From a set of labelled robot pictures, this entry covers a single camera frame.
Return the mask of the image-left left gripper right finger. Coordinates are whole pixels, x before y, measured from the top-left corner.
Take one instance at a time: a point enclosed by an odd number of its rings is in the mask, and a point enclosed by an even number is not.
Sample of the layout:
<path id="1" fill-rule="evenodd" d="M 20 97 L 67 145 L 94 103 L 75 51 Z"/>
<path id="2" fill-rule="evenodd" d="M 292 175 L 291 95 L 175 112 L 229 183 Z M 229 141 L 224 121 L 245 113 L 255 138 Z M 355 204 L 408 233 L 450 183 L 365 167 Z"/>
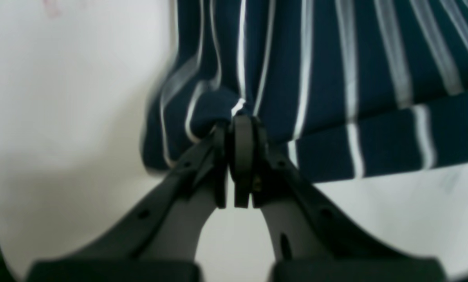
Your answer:
<path id="1" fill-rule="evenodd" d="M 261 122 L 230 124 L 235 207 L 262 212 L 276 264 L 271 282 L 446 282 L 441 264 L 392 248 L 352 221 L 272 145 Z"/>

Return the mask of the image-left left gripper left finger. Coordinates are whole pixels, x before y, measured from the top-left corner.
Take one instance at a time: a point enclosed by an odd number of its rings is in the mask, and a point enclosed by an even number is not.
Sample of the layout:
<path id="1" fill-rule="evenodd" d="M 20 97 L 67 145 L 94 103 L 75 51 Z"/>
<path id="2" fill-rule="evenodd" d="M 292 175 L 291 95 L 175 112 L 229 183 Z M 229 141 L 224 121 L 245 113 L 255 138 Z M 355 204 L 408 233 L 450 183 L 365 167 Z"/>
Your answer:
<path id="1" fill-rule="evenodd" d="M 71 255 L 39 261 L 28 282 L 202 282 L 194 262 L 204 224 L 226 207 L 228 127 L 189 149 L 112 228 Z"/>

